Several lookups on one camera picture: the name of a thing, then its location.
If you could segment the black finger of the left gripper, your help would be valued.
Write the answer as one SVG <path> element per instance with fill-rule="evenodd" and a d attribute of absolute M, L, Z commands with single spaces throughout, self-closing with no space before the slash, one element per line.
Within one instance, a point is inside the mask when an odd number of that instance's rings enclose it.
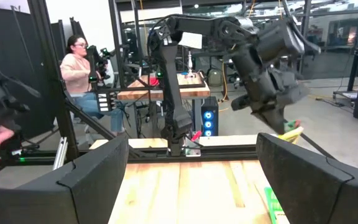
<path fill-rule="evenodd" d="M 242 95 L 231 101 L 233 111 L 250 107 L 251 115 L 269 126 L 277 134 L 285 133 L 284 107 L 280 107 L 276 101 L 252 101 L 248 95 Z"/>

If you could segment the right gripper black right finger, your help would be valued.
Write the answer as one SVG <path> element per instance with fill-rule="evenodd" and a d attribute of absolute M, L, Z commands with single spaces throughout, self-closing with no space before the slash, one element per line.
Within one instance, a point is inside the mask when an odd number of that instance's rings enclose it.
<path fill-rule="evenodd" d="M 267 133 L 256 150 L 290 224 L 358 224 L 358 168 Z"/>

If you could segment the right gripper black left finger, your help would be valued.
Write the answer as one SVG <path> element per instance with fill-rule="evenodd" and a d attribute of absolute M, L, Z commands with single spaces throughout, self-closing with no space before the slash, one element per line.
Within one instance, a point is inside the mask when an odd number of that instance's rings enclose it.
<path fill-rule="evenodd" d="M 14 189 L 0 189 L 0 224 L 108 224 L 129 155 L 119 136 Z"/>

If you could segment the yellow green crayon box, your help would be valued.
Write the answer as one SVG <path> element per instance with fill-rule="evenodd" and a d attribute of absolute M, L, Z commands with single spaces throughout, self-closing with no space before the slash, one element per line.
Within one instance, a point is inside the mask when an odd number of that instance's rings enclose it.
<path fill-rule="evenodd" d="M 292 144 L 296 144 L 298 138 L 301 136 L 304 130 L 304 128 L 301 126 L 300 120 L 284 122 L 284 128 L 285 133 L 283 135 L 279 135 L 278 138 L 291 142 Z"/>

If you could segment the green backpack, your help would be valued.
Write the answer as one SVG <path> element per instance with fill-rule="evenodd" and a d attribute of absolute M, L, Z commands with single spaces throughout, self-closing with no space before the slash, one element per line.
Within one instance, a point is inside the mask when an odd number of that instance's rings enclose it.
<path fill-rule="evenodd" d="M 219 87 L 223 84 L 222 71 L 212 68 L 208 72 L 208 85 L 212 87 Z"/>

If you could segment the green plastic basket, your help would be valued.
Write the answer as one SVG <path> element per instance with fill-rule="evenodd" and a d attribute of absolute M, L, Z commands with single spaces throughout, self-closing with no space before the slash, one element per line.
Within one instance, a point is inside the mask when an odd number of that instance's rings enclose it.
<path fill-rule="evenodd" d="M 271 187 L 264 188 L 272 224 L 290 224 Z"/>

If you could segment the computer tower blue fans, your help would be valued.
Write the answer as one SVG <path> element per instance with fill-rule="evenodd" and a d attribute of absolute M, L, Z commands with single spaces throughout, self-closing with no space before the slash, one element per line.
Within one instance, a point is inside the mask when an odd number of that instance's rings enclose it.
<path fill-rule="evenodd" d="M 201 106 L 202 136 L 217 136 L 219 132 L 219 104 L 215 96 L 204 100 Z"/>

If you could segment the wooden background table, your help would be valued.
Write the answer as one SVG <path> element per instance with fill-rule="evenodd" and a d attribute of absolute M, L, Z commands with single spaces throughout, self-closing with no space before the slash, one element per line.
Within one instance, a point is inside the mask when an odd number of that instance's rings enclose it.
<path fill-rule="evenodd" d="M 205 81 L 202 80 L 203 76 L 197 74 L 195 78 L 185 78 L 184 75 L 177 75 L 178 81 L 180 83 L 180 94 L 183 100 L 192 101 L 191 109 L 191 118 L 193 120 L 193 129 L 195 131 L 201 130 L 203 127 L 202 115 L 201 115 L 201 105 L 205 98 L 210 96 L 209 86 Z M 137 130 L 145 123 L 145 119 L 139 119 L 137 117 L 137 107 L 140 102 L 151 102 L 149 112 L 150 116 L 150 125 L 152 127 L 152 133 L 149 135 L 154 138 L 160 133 L 158 130 L 158 112 L 161 109 L 158 108 L 157 102 L 163 101 L 163 91 L 161 90 L 140 90 L 140 87 L 143 87 L 140 81 L 147 83 L 147 76 L 143 75 L 140 77 L 140 80 L 135 80 L 129 84 L 126 91 L 121 91 L 118 93 L 117 98 L 122 103 L 127 104 L 126 113 L 129 115 L 129 118 L 125 119 L 128 126 L 126 131 L 132 138 L 139 138 L 144 135 L 144 133 L 138 133 Z"/>

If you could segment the shiny metal plate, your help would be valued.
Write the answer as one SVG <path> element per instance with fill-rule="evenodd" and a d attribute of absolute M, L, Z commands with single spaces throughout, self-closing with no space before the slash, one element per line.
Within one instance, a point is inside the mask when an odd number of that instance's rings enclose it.
<path fill-rule="evenodd" d="M 201 156 L 201 145 L 197 141 L 191 141 L 185 139 L 183 146 L 186 157 L 200 157 Z"/>

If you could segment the black panel white labels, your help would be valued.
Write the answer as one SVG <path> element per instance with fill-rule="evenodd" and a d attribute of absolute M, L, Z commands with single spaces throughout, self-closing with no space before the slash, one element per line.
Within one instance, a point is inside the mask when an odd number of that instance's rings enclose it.
<path fill-rule="evenodd" d="M 111 98 L 108 93 L 95 93 L 99 112 L 111 111 Z"/>

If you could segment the person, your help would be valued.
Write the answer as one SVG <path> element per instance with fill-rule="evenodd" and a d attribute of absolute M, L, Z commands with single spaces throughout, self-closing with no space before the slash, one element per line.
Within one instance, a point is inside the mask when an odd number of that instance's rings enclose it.
<path fill-rule="evenodd" d="M 91 67 L 86 59 L 87 41 L 80 35 L 73 35 L 67 41 L 67 54 L 64 56 L 60 70 L 67 91 L 74 102 L 90 117 L 101 119 L 110 117 L 111 132 L 115 135 L 124 133 L 123 111 L 120 106 L 111 111 L 99 112 L 96 95 L 91 92 L 89 76 Z"/>

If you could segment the silver metal bracket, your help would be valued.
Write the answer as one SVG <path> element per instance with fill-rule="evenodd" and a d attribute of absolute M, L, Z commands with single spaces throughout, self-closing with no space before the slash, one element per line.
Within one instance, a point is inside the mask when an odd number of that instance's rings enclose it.
<path fill-rule="evenodd" d="M 59 169 L 64 165 L 68 148 L 67 137 L 61 137 L 58 145 L 57 153 L 53 163 L 53 170 Z"/>

